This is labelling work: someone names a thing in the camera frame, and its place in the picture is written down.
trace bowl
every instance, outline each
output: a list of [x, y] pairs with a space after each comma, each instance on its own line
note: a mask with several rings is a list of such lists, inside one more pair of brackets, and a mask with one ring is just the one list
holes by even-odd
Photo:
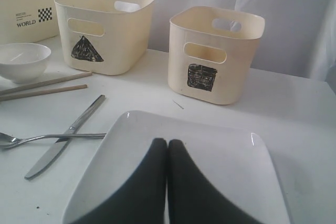
[[30, 82], [47, 68], [50, 48], [35, 43], [0, 46], [0, 76], [14, 83]]

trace silverware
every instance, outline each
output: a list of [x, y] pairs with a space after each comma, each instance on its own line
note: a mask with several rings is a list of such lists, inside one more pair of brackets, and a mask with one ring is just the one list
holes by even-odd
[[[105, 95], [100, 95], [88, 107], [84, 113], [65, 131], [64, 134], [75, 134], [85, 121], [95, 112], [95, 110], [103, 103]], [[61, 138], [57, 140], [52, 147], [36, 162], [36, 164], [26, 174], [25, 179], [32, 179], [43, 173], [54, 161], [62, 154], [65, 148], [70, 143], [69, 138]]]
[[46, 138], [87, 138], [87, 139], [102, 139], [105, 133], [102, 134], [48, 134], [42, 136], [35, 136], [30, 138], [16, 138], [0, 132], [0, 148], [7, 149], [17, 147], [21, 144], [46, 139]]

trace white square plate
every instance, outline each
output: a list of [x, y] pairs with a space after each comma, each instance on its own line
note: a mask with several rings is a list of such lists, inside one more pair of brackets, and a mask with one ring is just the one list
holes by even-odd
[[142, 111], [127, 112], [115, 122], [78, 184], [63, 223], [85, 215], [118, 190], [156, 137], [183, 141], [217, 190], [260, 222], [290, 223], [271, 158], [257, 134]]

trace butter knife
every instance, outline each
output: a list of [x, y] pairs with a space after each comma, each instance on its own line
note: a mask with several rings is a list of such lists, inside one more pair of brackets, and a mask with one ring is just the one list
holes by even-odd
[[[105, 100], [105, 95], [100, 95], [84, 113], [64, 132], [64, 134], [75, 134], [86, 120], [96, 111]], [[70, 143], [70, 138], [59, 138], [52, 147], [36, 162], [26, 174], [25, 179], [33, 179], [48, 169], [54, 161], [62, 154]]]

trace white curtain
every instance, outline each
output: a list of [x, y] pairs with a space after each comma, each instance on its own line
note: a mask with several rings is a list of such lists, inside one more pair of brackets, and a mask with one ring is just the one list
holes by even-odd
[[335, 1], [155, 0], [149, 47], [168, 51], [169, 19], [191, 6], [242, 10], [266, 20], [253, 68], [336, 84]]

